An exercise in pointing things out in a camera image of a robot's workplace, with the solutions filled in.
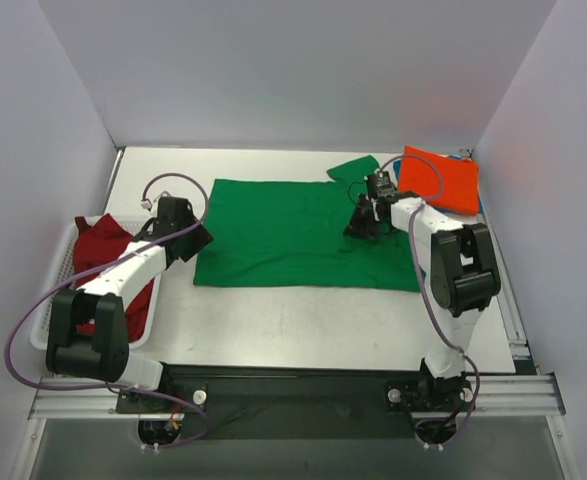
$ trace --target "gray floor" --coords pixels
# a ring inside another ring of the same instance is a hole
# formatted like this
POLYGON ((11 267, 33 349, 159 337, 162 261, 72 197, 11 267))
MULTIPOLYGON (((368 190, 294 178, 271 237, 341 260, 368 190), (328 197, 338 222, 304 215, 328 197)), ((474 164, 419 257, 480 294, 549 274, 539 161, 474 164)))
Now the gray floor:
POLYGON ((134 422, 49 420, 32 478, 562 478, 545 419, 472 421, 442 453, 414 440, 228 440, 156 456, 132 443, 134 422))

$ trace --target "black bracket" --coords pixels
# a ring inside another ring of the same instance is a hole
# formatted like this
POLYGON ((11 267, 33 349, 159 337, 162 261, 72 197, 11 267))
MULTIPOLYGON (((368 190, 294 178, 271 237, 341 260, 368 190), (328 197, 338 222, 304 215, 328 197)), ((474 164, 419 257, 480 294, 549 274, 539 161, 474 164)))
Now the black bracket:
MULTIPOLYGON (((206 411, 206 395, 208 395, 208 382, 200 379, 189 379, 187 381, 175 382, 171 376, 171 368, 165 365, 162 372, 162 380, 158 391, 182 398, 200 410, 206 411), (202 399, 196 400, 197 395, 204 394, 202 399)), ((161 413, 172 411, 176 404, 169 400, 155 398, 150 395, 140 395, 134 392, 123 391, 118 396, 116 405, 117 413, 161 413)), ((184 415, 197 415, 191 409, 180 410, 184 415)))
POLYGON ((434 378, 422 359, 417 376, 390 379, 386 383, 386 407, 389 412, 403 413, 461 411, 467 405, 461 394, 470 388, 464 373, 453 378, 434 378))
POLYGON ((391 206, 403 198, 417 197, 413 192, 401 193, 391 181, 389 172, 366 177, 366 195, 360 194, 355 210, 343 234, 373 240, 382 233, 381 226, 391 225, 391 206))
POLYGON ((501 281, 486 225, 464 225, 431 236, 431 289, 438 305, 454 317, 484 310, 500 292, 501 281), (462 263, 461 256, 470 259, 462 263))
POLYGON ((51 303, 46 368, 53 373, 115 382, 129 360, 129 342, 122 299, 65 289, 51 303), (95 320, 92 336, 76 326, 95 320))
MULTIPOLYGON (((148 222, 133 240, 157 240, 184 230, 196 221, 193 206, 186 198, 161 197, 157 204, 157 216, 148 222), (147 229, 151 225, 153 231, 148 232, 147 229)), ((161 245, 166 250, 166 268, 178 258, 184 262, 188 261, 212 241, 213 237, 204 225, 199 225, 186 235, 163 242, 161 245)))

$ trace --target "white basket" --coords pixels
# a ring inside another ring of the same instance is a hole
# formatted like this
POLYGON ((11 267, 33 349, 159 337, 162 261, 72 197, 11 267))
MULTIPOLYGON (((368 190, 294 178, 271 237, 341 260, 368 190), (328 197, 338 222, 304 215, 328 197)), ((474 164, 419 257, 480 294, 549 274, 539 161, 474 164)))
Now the white basket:
MULTIPOLYGON (((86 217, 89 225, 95 225, 102 217, 86 217)), ((135 235, 140 231, 144 222, 149 217, 126 217, 113 216, 113 219, 127 232, 135 235)), ((44 290, 48 290, 55 285, 63 282, 71 275, 73 275, 73 248, 78 237, 77 227, 75 223, 71 224, 64 232, 64 237, 53 257, 53 263, 49 274, 46 278, 44 290)), ((146 343, 151 335, 151 326, 153 325, 153 317, 155 314, 155 304, 157 303, 157 293, 160 288, 160 277, 155 277, 153 282, 153 291, 151 293, 151 301, 149 303, 149 312, 146 317, 146 324, 144 325, 144 333, 133 343, 129 343, 129 348, 134 350, 146 343)), ((33 327, 31 328, 31 344, 38 350, 46 350, 46 344, 49 337, 49 321, 51 318, 51 299, 42 302, 42 304, 35 310, 33 327)))

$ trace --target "cable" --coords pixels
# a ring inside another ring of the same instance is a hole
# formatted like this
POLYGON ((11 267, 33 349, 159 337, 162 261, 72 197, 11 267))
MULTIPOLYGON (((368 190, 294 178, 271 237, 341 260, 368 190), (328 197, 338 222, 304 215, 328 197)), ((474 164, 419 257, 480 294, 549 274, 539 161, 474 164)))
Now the cable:
POLYGON ((453 426, 453 421, 459 413, 460 410, 456 407, 445 419, 433 418, 418 420, 418 422, 413 425, 418 440, 426 443, 427 447, 438 445, 439 448, 439 445, 441 444, 440 439, 442 439, 441 435, 453 426))
MULTIPOLYGON (((384 163, 378 171, 382 171, 388 165, 392 164, 393 162, 402 161, 404 158, 416 158, 416 159, 426 163, 431 168, 431 170, 433 170, 433 172, 435 172, 435 174, 438 178, 439 189, 438 189, 437 194, 432 195, 430 197, 423 198, 423 200, 434 200, 434 199, 438 198, 440 195, 442 195, 442 192, 444 191, 444 179, 442 178, 442 175, 429 160, 422 158, 418 155, 411 155, 411 154, 397 155, 397 156, 391 158, 390 160, 388 160, 386 163, 384 163)), ((473 374, 475 375, 475 382, 476 382, 475 383, 475 390, 473 392, 473 397, 471 398, 469 409, 467 410, 466 415, 465 415, 464 419, 462 420, 462 423, 460 424, 459 428, 456 430, 456 432, 448 440, 446 440, 445 442, 438 445, 438 447, 443 448, 446 445, 449 445, 454 439, 457 439, 459 434, 468 427, 468 423, 469 423, 469 420, 471 419, 471 415, 473 414, 473 411, 475 410, 475 404, 477 402, 477 397, 479 396, 479 393, 480 393, 480 371, 478 370, 475 362, 466 354, 466 352, 464 351, 464 349, 461 346, 455 345, 448 338, 446 338, 446 335, 442 331, 442 328, 440 327, 440 324, 438 323, 437 318, 435 316, 433 306, 431 305, 431 300, 429 299, 429 297, 426 293, 426 285, 424 284, 424 278, 422 278, 422 271, 420 269, 420 263, 419 263, 419 259, 417 256, 417 246, 415 244, 415 219, 419 215, 419 213, 422 210, 424 210, 425 206, 426 206, 426 203, 422 202, 422 203, 420 203, 420 206, 417 207, 411 213, 411 216, 409 217, 409 231, 408 231, 409 246, 411 248, 411 258, 413 260, 413 268, 415 269, 415 275, 417 277, 418 285, 420 286, 420 294, 422 295, 422 301, 424 302, 424 307, 426 308, 426 312, 428 313, 429 319, 431 320, 431 324, 433 325, 433 328, 435 329, 438 337, 440 337, 440 340, 442 340, 442 342, 447 347, 459 352, 462 355, 462 358, 464 358, 464 360, 466 362, 468 362, 469 365, 471 365, 471 368, 473 369, 473 374)), ((420 425, 424 425, 426 423, 436 422, 436 421, 441 422, 442 419, 423 419, 423 420, 418 421, 415 424, 416 434, 417 434, 417 429, 419 428, 420 425)))
POLYGON ((434 195, 430 195, 428 197, 422 197, 422 198, 424 200, 427 200, 428 201, 428 200, 435 200, 436 198, 441 197, 442 194, 444 193, 444 179, 442 178, 442 174, 435 167, 435 165, 433 165, 433 163, 431 163, 430 160, 427 160, 426 158, 420 157, 419 155, 413 155, 412 153, 404 153, 402 155, 396 155, 395 157, 391 158, 390 160, 387 160, 378 169, 378 172, 381 172, 382 170, 384 170, 386 167, 388 167, 393 162, 398 162, 398 161, 401 162, 405 158, 415 158, 416 160, 419 160, 419 161, 425 163, 431 170, 433 170, 433 173, 435 173, 435 176, 437 177, 437 182, 438 182, 438 185, 440 186, 440 188, 438 189, 437 193, 435 193, 434 195))
POLYGON ((353 185, 364 185, 364 182, 353 182, 351 185, 349 185, 349 189, 348 189, 348 191, 346 192, 346 194, 347 194, 347 195, 348 195, 348 197, 349 197, 349 200, 351 200, 351 203, 352 203, 353 205, 357 205, 357 202, 355 202, 355 201, 353 200, 353 197, 351 197, 351 189, 353 188, 353 185))
POLYGON ((13 346, 13 342, 15 341, 15 337, 17 336, 18 331, 24 325, 24 323, 26 323, 27 319, 31 316, 31 314, 35 311, 35 309, 37 307, 39 307, 42 302, 44 302, 46 299, 48 299, 49 297, 51 297, 52 295, 54 295, 58 291, 71 285, 73 282, 80 280, 81 278, 88 277, 89 275, 94 275, 96 273, 103 272, 104 270, 111 268, 111 267, 115 267, 117 265, 121 265, 122 263, 130 260, 131 258, 139 255, 142 252, 145 252, 146 250, 149 250, 150 248, 153 248, 153 247, 158 246, 162 243, 168 242, 168 241, 173 240, 175 238, 178 238, 182 235, 185 235, 185 234, 195 230, 200 225, 202 225, 202 223, 204 222, 204 219, 207 217, 207 215, 209 213, 209 196, 207 195, 206 190, 204 190, 204 187, 202 187, 202 185, 200 185, 200 183, 198 183, 195 179, 189 177, 188 175, 184 175, 182 173, 173 173, 173 172, 158 175, 157 177, 151 179, 147 183, 146 187, 144 187, 144 191, 142 193, 142 201, 145 201, 145 200, 148 201, 147 194, 148 194, 149 188, 155 182, 157 182, 161 178, 165 178, 165 177, 183 178, 183 179, 191 182, 193 185, 195 185, 195 187, 197 187, 197 189, 200 191, 200 193, 204 197, 204 212, 202 213, 202 217, 200 219, 196 220, 196 222, 193 225, 190 225, 186 228, 183 228, 182 230, 171 233, 169 235, 165 235, 164 237, 158 238, 157 240, 154 240, 154 241, 144 245, 143 247, 138 248, 137 250, 129 253, 128 255, 125 255, 121 258, 113 260, 112 262, 109 262, 109 263, 106 263, 104 265, 100 265, 100 266, 97 266, 94 268, 90 268, 88 270, 85 270, 82 273, 72 275, 71 277, 67 278, 63 282, 61 282, 58 285, 54 286, 53 288, 49 289, 41 297, 39 297, 35 301, 33 306, 27 310, 27 312, 22 316, 22 318, 20 318, 20 320, 17 322, 17 324, 15 325, 13 330, 11 330, 11 332, 9 333, 9 336, 6 340, 6 344, 4 345, 4 365, 6 366, 6 369, 8 370, 9 374, 15 380, 17 380, 18 382, 20 382, 23 385, 26 385, 27 387, 40 389, 40 390, 58 391, 58 392, 77 391, 77 390, 96 390, 99 388, 126 389, 130 392, 134 392, 134 393, 137 393, 140 395, 148 395, 151 397, 160 398, 163 400, 167 400, 167 401, 179 404, 184 408, 187 408, 191 411, 194 411, 195 413, 200 415, 207 422, 207 429, 205 429, 201 433, 199 433, 197 435, 193 435, 193 436, 186 438, 186 439, 181 439, 181 440, 176 441, 176 442, 169 444, 169 445, 161 445, 161 446, 159 446, 160 449, 174 448, 174 447, 178 447, 181 445, 185 445, 186 443, 189 443, 193 440, 197 440, 198 438, 202 438, 204 435, 206 435, 208 432, 208 417, 206 416, 206 414, 196 405, 193 405, 189 402, 186 402, 186 401, 182 400, 181 398, 174 397, 174 396, 167 395, 167 394, 160 393, 160 392, 142 390, 139 388, 130 388, 127 385, 119 385, 119 384, 111 384, 111 383, 91 384, 91 385, 52 385, 52 384, 42 383, 41 381, 34 382, 34 381, 29 380, 28 378, 22 376, 22 374, 20 374, 17 371, 17 369, 15 368, 15 365, 13 364, 13 359, 11 358, 11 347, 13 346))

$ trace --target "white wall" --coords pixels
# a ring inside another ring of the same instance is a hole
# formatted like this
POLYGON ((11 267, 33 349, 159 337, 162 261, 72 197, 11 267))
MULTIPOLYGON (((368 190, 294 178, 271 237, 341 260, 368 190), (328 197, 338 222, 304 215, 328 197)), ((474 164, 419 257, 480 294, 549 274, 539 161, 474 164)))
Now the white wall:
POLYGON ((559 0, 476 150, 534 357, 587 478, 587 0, 559 0))
MULTIPOLYGON (((64 226, 103 205, 114 158, 35 0, 0 0, 0 479, 9 475, 33 398, 5 372, 4 340, 39 292, 64 226)), ((26 342, 23 335, 18 358, 26 342)), ((42 355, 32 357, 43 366, 42 355)))
POLYGON ((555 0, 40 0, 118 145, 477 144, 555 0))

